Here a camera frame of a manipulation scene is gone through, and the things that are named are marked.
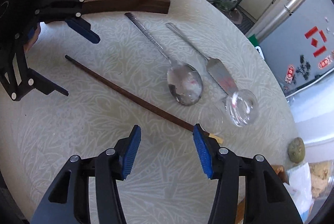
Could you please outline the left hand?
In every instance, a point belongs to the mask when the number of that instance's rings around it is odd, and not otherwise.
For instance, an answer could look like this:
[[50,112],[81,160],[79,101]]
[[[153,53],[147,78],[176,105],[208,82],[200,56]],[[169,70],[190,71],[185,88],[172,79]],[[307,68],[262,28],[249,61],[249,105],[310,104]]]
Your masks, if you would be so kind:
[[29,40],[24,44],[24,51],[27,53],[33,45],[36,43],[38,40],[38,37],[41,32],[41,26],[40,23],[37,24],[36,29],[34,30],[34,34],[29,38]]

